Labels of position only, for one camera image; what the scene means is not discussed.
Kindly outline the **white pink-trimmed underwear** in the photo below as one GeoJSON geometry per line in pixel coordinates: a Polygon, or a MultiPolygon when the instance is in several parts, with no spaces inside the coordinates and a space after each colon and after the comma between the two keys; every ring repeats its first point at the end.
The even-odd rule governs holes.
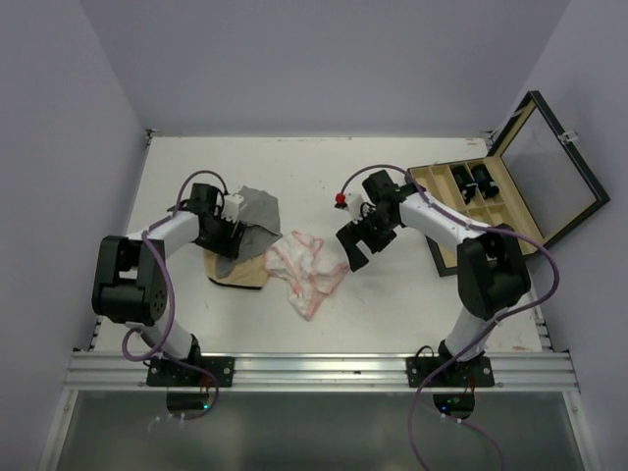
{"type": "Polygon", "coordinates": [[[310,321],[349,271],[322,238],[292,231],[273,243],[264,254],[268,275],[287,284],[288,302],[310,321]]]}

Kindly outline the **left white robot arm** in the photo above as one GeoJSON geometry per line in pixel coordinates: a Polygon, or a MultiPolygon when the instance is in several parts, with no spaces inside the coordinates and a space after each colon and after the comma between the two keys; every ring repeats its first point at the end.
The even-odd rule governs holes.
{"type": "Polygon", "coordinates": [[[162,219],[124,236],[108,235],[99,246],[91,305],[94,313],[127,328],[122,354],[133,362],[170,360],[182,385],[204,372],[197,338],[176,320],[176,295],[167,260],[189,244],[236,259],[245,232],[244,197],[196,183],[162,219]]]}

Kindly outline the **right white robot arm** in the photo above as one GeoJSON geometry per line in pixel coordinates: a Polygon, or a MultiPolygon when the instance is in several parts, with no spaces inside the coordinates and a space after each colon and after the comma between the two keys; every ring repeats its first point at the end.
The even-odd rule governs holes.
{"type": "Polygon", "coordinates": [[[345,187],[335,196],[335,207],[350,217],[336,237],[351,271],[369,263],[360,242],[371,253],[379,253],[396,238],[398,228],[418,231],[455,254],[462,308],[442,341],[437,372],[446,384],[459,385],[471,375],[471,361],[485,351],[485,330],[530,290],[519,242],[509,235],[510,227],[464,218],[412,178],[399,185],[380,170],[362,186],[366,197],[348,193],[345,187]]]}

